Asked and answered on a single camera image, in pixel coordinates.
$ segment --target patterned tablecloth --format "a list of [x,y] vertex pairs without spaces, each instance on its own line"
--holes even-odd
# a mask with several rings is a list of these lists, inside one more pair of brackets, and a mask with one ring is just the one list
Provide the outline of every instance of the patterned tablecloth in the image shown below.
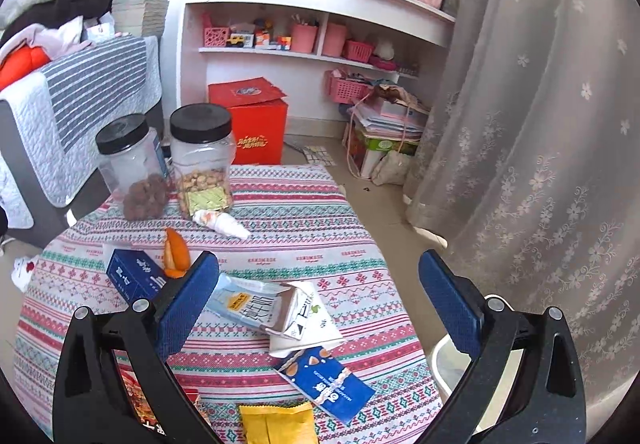
[[[25,294],[15,342],[18,398],[51,435],[53,384],[65,332],[82,305],[126,308],[102,263],[102,243],[127,240],[160,260],[164,228],[192,255],[216,254],[221,271],[256,280],[312,281],[347,342],[333,351],[376,394],[347,426],[314,410],[322,443],[412,443],[442,404],[424,351],[380,250],[323,167],[235,166],[233,214],[252,233],[223,238],[182,220],[172,199],[161,220],[127,223],[107,201],[51,242]],[[200,390],[214,430],[244,442],[238,404],[291,405],[302,396],[271,369],[268,339],[203,312],[169,365]]]

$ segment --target glass jar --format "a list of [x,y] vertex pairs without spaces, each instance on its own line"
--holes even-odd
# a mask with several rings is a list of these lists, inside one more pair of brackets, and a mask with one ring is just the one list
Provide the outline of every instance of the glass jar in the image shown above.
[[160,218],[168,195],[168,171],[156,130],[143,114],[119,117],[95,136],[98,168],[129,221]]
[[229,167],[236,157],[231,114],[218,104],[197,103],[171,114],[171,157],[180,212],[229,211],[234,205]]

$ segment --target white shelf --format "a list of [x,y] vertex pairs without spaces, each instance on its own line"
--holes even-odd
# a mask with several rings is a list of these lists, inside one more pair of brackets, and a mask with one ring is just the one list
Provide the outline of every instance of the white shelf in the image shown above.
[[329,63],[338,63],[338,65],[348,65],[352,67],[375,70],[377,72],[384,72],[385,74],[398,74],[401,78],[417,79],[416,76],[411,76],[409,74],[402,74],[400,72],[396,72],[392,70],[379,69],[368,63],[360,63],[359,61],[352,61],[346,58],[332,58],[330,56],[319,56],[317,54],[303,54],[300,52],[292,52],[290,50],[268,50],[268,49],[248,49],[248,48],[245,49],[245,48],[237,48],[237,47],[200,47],[198,51],[199,52],[224,52],[224,53],[235,53],[235,54],[267,54],[272,56],[288,56],[292,58],[315,59],[319,61],[326,61]]

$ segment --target beige floor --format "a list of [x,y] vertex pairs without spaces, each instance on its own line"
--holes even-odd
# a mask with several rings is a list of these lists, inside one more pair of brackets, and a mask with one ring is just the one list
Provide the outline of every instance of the beige floor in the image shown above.
[[[337,166],[328,170],[335,181],[344,186],[347,200],[380,247],[420,342],[428,352],[445,333],[417,277],[420,255],[433,246],[404,220],[402,188],[396,185],[375,186],[351,176],[346,167],[344,148],[337,139],[297,137],[296,142],[325,146],[331,153]],[[282,163],[306,164],[306,159],[286,146]],[[31,256],[37,252],[27,244],[11,242],[6,246],[4,256],[0,257],[0,304],[3,314],[0,316],[0,366],[10,382],[14,375],[15,328],[22,305],[22,293],[11,282],[10,275],[16,257]]]

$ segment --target bolt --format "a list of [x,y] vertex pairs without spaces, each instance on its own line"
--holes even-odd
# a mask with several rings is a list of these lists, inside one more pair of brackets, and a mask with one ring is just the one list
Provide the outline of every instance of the bolt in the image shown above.
[[495,312],[502,312],[504,310],[504,303],[498,298],[489,298],[486,303],[488,307]]
[[84,319],[87,317],[88,313],[89,309],[87,307],[80,307],[78,310],[76,310],[74,316],[76,317],[76,319]]
[[551,307],[549,309],[549,315],[553,319],[557,319],[557,320],[562,319],[562,311],[558,307]]
[[137,299],[135,300],[135,302],[133,302],[132,307],[136,312],[144,312],[149,308],[149,300],[146,300],[144,298]]

